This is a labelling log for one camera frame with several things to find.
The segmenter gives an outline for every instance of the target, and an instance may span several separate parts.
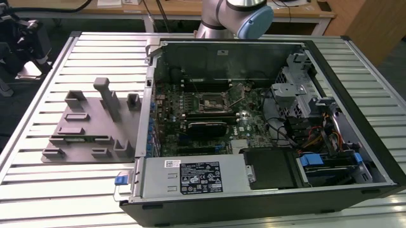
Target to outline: power cable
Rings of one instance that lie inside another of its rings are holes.
[[[157,27],[157,24],[155,24],[155,19],[154,19],[154,16],[151,14],[150,8],[147,6],[146,0],[142,0],[142,2],[145,3],[145,7],[146,7],[146,10],[147,10],[147,15],[149,15],[150,21],[153,22],[154,31],[158,32],[158,27]]]
[[[289,10],[289,12],[290,12],[290,23],[291,23],[291,21],[293,21],[291,7],[290,7],[289,5],[286,5],[285,2],[282,2],[282,3],[283,3],[283,5],[285,5],[285,7],[287,7],[287,10]]]
[[[171,32],[171,30],[170,30],[170,21],[169,21],[169,19],[166,17],[166,11],[165,11],[165,8],[162,6],[161,0],[157,0],[157,4],[158,4],[158,8],[159,8],[161,14],[162,14],[163,19],[165,19],[166,31],[170,33]]]
[[[6,13],[18,13],[18,12],[55,12],[55,13],[78,13],[82,11],[91,3],[92,0],[87,0],[82,6],[76,9],[56,9],[56,8],[38,8],[38,7],[19,7],[10,8],[6,10]]]

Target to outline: metal rail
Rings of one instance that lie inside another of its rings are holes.
[[[8,227],[138,227],[114,201],[114,178],[134,164],[43,164],[48,144],[71,89],[100,96],[92,87],[107,76],[119,97],[143,96],[146,45],[159,37],[191,34],[83,33],[70,38],[0,156],[0,226]],[[263,36],[265,39],[314,40],[374,130],[406,170],[406,105],[390,84],[352,42],[341,37]],[[319,81],[329,95],[323,81]],[[372,199],[329,214],[262,218],[179,227],[405,227],[406,192]],[[122,196],[130,194],[120,188]]]

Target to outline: motherboard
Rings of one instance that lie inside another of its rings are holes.
[[[250,82],[157,84],[161,156],[233,154],[241,143],[270,147],[265,91]]]

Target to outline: power supply label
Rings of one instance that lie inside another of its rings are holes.
[[[223,192],[219,162],[181,164],[181,193],[202,194]]]

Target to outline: circuit board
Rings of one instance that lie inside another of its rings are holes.
[[[157,85],[158,129],[161,156],[233,154],[230,141],[246,139],[249,147],[273,146],[262,117],[263,88],[246,89],[245,83],[233,83],[225,93],[186,93],[181,85]],[[235,124],[227,124],[221,137],[191,139],[185,131],[186,114],[198,112],[233,113]]]

